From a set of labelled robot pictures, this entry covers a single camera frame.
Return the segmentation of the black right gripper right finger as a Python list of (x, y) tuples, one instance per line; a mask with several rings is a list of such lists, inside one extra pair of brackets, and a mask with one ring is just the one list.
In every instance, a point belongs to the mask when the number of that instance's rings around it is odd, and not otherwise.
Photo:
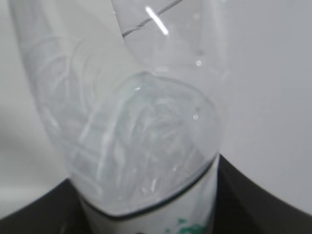
[(215, 234), (310, 234), (312, 216), (268, 193), (220, 156)]

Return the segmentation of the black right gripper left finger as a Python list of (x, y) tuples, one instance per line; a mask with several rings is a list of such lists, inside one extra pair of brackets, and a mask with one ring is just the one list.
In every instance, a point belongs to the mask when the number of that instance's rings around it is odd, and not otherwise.
[(2, 234), (91, 234), (78, 194), (64, 180), (26, 207), (0, 220)]

